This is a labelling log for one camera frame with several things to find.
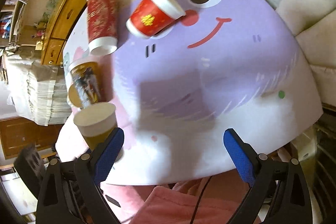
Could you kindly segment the pink fleece pants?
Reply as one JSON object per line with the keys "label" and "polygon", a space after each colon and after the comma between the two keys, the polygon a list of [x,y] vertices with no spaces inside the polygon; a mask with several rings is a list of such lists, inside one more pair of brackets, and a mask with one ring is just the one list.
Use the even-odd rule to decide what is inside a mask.
{"label": "pink fleece pants", "polygon": [[101,189],[121,223],[227,223],[248,192],[237,170],[168,185]]}

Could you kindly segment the small red paper cup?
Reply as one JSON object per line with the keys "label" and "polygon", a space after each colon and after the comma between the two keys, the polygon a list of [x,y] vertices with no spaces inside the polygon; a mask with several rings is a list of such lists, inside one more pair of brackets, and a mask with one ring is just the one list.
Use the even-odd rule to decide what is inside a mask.
{"label": "small red paper cup", "polygon": [[126,21],[128,31],[149,39],[186,15],[176,0],[142,0]]}

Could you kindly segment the illustrated plastic cup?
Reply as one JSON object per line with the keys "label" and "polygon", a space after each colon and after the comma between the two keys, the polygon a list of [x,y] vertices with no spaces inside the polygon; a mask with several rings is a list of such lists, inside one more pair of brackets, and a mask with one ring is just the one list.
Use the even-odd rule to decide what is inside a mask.
{"label": "illustrated plastic cup", "polygon": [[104,101],[100,68],[95,57],[87,56],[72,62],[69,73],[68,98],[73,106],[82,109]]}

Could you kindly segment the tall red patterned cup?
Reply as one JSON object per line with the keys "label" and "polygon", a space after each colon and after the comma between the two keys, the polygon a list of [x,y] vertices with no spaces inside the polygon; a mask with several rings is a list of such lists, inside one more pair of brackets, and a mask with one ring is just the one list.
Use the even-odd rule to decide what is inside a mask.
{"label": "tall red patterned cup", "polygon": [[117,49],[118,0],[87,0],[88,48],[105,56]]}

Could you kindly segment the white lace covered furniture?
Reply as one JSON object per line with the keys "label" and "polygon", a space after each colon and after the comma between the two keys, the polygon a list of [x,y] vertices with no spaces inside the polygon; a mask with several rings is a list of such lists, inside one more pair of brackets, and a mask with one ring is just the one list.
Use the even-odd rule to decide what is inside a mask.
{"label": "white lace covered furniture", "polygon": [[40,126],[64,124],[71,114],[63,68],[36,58],[5,58],[9,102],[19,117]]}

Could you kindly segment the brown paper cup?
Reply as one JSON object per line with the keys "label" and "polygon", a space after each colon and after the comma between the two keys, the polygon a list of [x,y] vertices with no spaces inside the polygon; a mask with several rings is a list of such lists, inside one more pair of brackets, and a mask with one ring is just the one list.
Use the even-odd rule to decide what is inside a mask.
{"label": "brown paper cup", "polygon": [[93,151],[103,143],[118,127],[116,106],[109,102],[100,102],[84,108],[73,118],[88,147]]}

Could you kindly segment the cartoon monster tablecloth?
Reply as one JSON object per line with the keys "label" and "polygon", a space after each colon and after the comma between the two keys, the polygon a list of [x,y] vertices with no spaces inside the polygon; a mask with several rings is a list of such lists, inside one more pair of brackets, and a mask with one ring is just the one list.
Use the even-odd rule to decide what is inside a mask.
{"label": "cartoon monster tablecloth", "polygon": [[322,115],[301,48],[265,0],[176,0],[187,17],[150,39],[121,0],[118,50],[102,61],[107,99],[125,133],[106,183],[155,185],[231,170],[223,133],[233,128],[269,154]]}

